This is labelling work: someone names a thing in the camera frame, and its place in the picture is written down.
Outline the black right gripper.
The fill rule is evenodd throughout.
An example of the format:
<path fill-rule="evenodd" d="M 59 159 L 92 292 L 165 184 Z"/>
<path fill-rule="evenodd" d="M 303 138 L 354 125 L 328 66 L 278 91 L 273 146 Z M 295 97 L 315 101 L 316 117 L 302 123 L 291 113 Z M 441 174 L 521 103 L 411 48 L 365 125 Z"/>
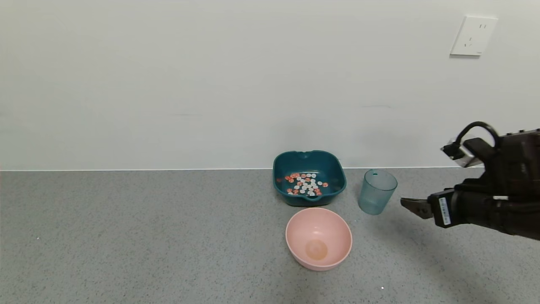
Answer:
<path fill-rule="evenodd" d="M 401 198 L 400 204 L 421 219 L 434 218 L 438 227 L 462 224 L 489 227 L 493 196 L 454 188 L 434 193 L 427 199 Z"/>

